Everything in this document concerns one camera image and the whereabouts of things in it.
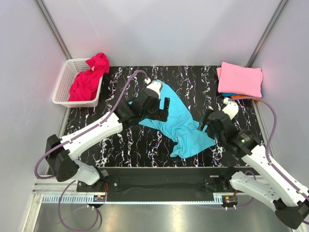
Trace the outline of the cyan t shirt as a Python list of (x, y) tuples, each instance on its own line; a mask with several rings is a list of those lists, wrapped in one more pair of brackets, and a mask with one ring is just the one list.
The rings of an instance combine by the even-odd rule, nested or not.
[(198, 130), (199, 123), (193, 120), (189, 110), (174, 90), (160, 80), (151, 83), (151, 85), (158, 84), (162, 85), (160, 98), (170, 99), (168, 119), (166, 122), (144, 119), (139, 124), (161, 131), (176, 143), (170, 154), (172, 158), (186, 159), (214, 146), (215, 141), (207, 133)]

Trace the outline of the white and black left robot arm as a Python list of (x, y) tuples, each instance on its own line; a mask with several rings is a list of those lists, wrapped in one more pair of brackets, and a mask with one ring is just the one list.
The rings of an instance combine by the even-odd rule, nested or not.
[(56, 180), (80, 181), (93, 191), (100, 191), (104, 187), (103, 174), (96, 167), (79, 161), (78, 157), (103, 139), (138, 125), (144, 119), (166, 122), (169, 103), (169, 98), (161, 100), (158, 92), (146, 88), (137, 97), (119, 103), (114, 111), (86, 127), (61, 138), (50, 136), (46, 161)]

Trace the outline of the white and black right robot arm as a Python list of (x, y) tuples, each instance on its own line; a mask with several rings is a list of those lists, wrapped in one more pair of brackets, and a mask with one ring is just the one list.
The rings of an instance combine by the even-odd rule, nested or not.
[(235, 115), (232, 110), (208, 109), (198, 128), (218, 138), (227, 151), (249, 164), (267, 184), (227, 167), (213, 182), (214, 190), (246, 193), (273, 210), (284, 225), (296, 230), (309, 215), (309, 189), (285, 171), (253, 133), (238, 130), (232, 122)]

